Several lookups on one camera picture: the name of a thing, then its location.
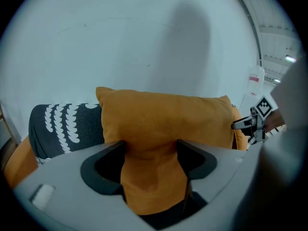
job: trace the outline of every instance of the orange fabric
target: orange fabric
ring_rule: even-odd
[[[231,148],[232,106],[227,96],[198,98],[98,87],[105,142],[127,143],[121,184],[138,215],[171,208],[184,199],[187,177],[176,140]]]
[[[232,107],[233,121],[242,119],[239,110],[236,107]],[[237,149],[241,151],[247,150],[248,137],[245,136],[240,129],[234,130],[234,136],[236,140]]]
[[[13,152],[4,168],[4,177],[13,189],[38,168],[29,137],[27,136]]]

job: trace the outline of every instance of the black and white square marker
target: black and white square marker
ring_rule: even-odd
[[[270,112],[273,110],[273,107],[271,106],[271,104],[269,103],[269,101],[263,96],[261,98],[261,100],[257,103],[257,105],[255,106],[255,108],[257,109],[259,115],[265,119]]]

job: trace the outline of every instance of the ceiling light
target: ceiling light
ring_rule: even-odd
[[[285,60],[288,61],[288,62],[291,62],[291,63],[295,63],[296,62],[296,59],[292,56],[285,56]]]

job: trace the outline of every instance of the ceiling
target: ceiling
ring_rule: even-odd
[[[298,58],[302,45],[292,21],[276,0],[242,0],[250,20],[259,51],[259,64],[265,70],[265,81],[275,85],[292,63],[286,55]]]

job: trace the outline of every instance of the red label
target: red label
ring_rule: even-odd
[[[259,82],[259,78],[253,76],[249,77],[249,80]]]

